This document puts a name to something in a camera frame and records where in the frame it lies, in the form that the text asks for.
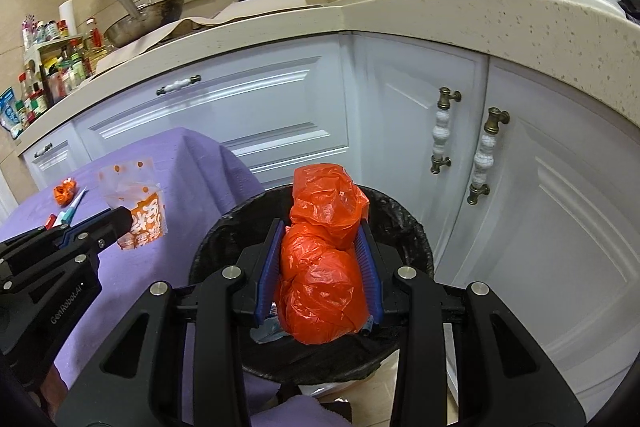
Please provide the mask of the person's left hand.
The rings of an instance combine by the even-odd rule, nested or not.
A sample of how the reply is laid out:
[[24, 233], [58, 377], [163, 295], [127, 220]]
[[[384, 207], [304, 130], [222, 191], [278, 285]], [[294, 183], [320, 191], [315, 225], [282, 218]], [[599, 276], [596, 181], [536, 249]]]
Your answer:
[[50, 367], [46, 378], [40, 386], [40, 392], [47, 403], [49, 417], [55, 419], [56, 413], [58, 413], [68, 394], [68, 388], [55, 365]]

